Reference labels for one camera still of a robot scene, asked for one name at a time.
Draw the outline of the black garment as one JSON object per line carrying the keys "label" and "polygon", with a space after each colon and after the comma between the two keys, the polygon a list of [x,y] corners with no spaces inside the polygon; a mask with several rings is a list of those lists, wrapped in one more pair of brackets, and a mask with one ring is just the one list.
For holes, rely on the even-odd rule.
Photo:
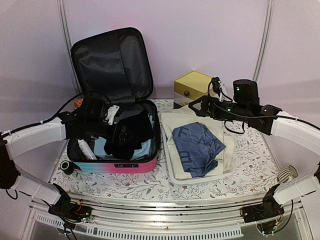
{"label": "black garment", "polygon": [[150,115],[144,110],[116,123],[115,137],[106,141],[104,151],[116,159],[130,160],[135,150],[142,148],[142,143],[153,138],[154,131]]}

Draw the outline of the pink and teal kids suitcase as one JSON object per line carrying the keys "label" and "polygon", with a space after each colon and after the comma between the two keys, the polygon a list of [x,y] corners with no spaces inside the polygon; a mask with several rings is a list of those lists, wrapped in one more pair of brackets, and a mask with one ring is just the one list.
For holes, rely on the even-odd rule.
{"label": "pink and teal kids suitcase", "polygon": [[[153,116],[154,138],[149,156],[136,160],[86,159],[78,139],[69,139],[66,153],[70,163],[83,172],[108,174],[145,174],[157,164],[161,145],[160,122],[156,105],[149,100],[154,82],[145,42],[141,32],[126,27],[94,35],[76,42],[71,50],[72,64],[84,93],[109,99],[111,104],[123,107],[113,125],[121,119],[147,111]],[[95,140],[84,139],[94,152]]]}

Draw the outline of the dark blue patterned garment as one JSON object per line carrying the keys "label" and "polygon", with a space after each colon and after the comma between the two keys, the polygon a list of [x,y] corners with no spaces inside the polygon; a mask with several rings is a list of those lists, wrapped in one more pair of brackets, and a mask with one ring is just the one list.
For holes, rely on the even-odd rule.
{"label": "dark blue patterned garment", "polygon": [[226,146],[207,128],[194,122],[177,127],[172,132],[182,168],[192,178],[202,178],[218,166],[216,156]]}

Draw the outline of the white plastic mesh basket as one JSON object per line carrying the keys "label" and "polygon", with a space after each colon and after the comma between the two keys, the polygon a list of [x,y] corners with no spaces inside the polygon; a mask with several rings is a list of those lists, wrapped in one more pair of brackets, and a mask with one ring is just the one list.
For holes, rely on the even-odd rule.
{"label": "white plastic mesh basket", "polygon": [[[204,177],[192,178],[189,172],[183,170],[180,156],[174,144],[173,130],[195,122],[206,125],[213,135],[226,146],[226,149],[218,154],[216,158],[218,166],[215,169],[211,170]],[[210,117],[198,117],[195,114],[166,112],[161,114],[161,124],[169,177],[175,184],[199,184],[215,181],[228,177],[235,172],[236,168],[233,160],[235,140],[233,137],[224,134],[222,122],[213,120]]]}

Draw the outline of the beige garment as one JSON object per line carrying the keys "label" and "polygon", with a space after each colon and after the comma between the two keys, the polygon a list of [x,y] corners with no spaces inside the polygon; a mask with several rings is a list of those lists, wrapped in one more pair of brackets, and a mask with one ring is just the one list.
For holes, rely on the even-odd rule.
{"label": "beige garment", "polygon": [[225,135],[222,122],[197,116],[188,106],[161,114],[168,159],[178,181],[230,172],[235,140]]}

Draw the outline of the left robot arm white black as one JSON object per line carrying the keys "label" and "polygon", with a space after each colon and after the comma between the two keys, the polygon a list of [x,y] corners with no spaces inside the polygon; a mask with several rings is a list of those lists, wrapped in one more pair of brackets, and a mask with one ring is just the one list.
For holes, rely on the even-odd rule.
{"label": "left robot arm white black", "polygon": [[69,139],[110,137],[113,127],[104,122],[109,99],[87,94],[73,112],[59,111],[50,119],[32,123],[0,135],[0,188],[21,192],[41,199],[49,206],[49,213],[61,218],[79,220],[89,216],[92,209],[71,202],[70,196],[57,184],[47,183],[14,163],[19,155],[38,147]]}

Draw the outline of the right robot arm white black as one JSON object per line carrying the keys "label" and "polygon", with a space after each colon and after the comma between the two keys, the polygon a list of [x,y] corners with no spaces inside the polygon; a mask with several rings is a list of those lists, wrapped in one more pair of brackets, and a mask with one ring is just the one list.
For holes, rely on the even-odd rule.
{"label": "right robot arm white black", "polygon": [[[295,143],[316,155],[320,153],[320,128],[312,123],[294,117],[281,108],[261,105],[258,85],[249,79],[233,82],[233,98],[223,92],[223,84],[218,77],[211,79],[207,94],[188,104],[199,117],[247,124],[259,132]],[[314,169],[286,183],[272,186],[261,204],[245,206],[243,218],[247,222],[267,219],[284,214],[283,205],[320,189],[320,170]]]}

